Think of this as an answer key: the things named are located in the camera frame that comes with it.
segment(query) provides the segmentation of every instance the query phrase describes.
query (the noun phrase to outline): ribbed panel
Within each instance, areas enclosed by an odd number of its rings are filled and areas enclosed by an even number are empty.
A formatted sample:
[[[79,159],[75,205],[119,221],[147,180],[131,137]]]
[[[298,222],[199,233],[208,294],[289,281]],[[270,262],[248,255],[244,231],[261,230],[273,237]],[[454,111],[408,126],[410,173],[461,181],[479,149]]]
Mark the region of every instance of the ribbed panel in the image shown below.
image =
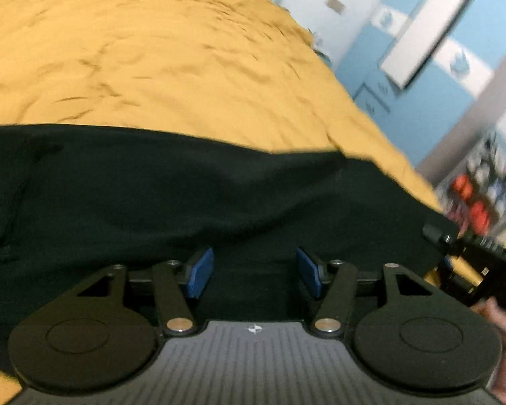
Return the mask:
[[[200,335],[172,339],[143,373],[83,398],[27,390],[12,405],[468,405],[497,404],[483,391],[417,398],[365,375],[339,341],[300,323],[211,322]]]

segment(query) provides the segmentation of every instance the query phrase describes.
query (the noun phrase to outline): black cloth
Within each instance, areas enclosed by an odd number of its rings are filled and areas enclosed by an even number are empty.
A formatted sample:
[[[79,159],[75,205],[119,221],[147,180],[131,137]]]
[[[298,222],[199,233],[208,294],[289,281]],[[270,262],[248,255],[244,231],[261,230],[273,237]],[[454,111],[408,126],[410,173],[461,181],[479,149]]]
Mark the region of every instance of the black cloth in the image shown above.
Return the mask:
[[[14,170],[5,169],[14,166]],[[455,225],[368,161],[268,154],[123,128],[0,127],[0,368],[11,328],[110,264],[147,267],[215,250],[194,314],[303,319],[296,247],[362,270],[418,274],[442,256],[421,236]]]

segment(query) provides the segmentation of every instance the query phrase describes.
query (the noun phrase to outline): silver screw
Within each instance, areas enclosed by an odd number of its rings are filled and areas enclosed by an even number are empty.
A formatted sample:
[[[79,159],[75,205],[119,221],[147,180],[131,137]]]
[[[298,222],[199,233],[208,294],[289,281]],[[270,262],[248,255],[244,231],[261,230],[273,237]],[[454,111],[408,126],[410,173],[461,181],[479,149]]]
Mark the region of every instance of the silver screw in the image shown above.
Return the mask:
[[[173,318],[167,321],[167,329],[173,332],[187,332],[193,328],[193,321],[189,318]]]
[[[315,328],[321,332],[332,333],[341,329],[341,323],[333,318],[322,318],[315,321]]]

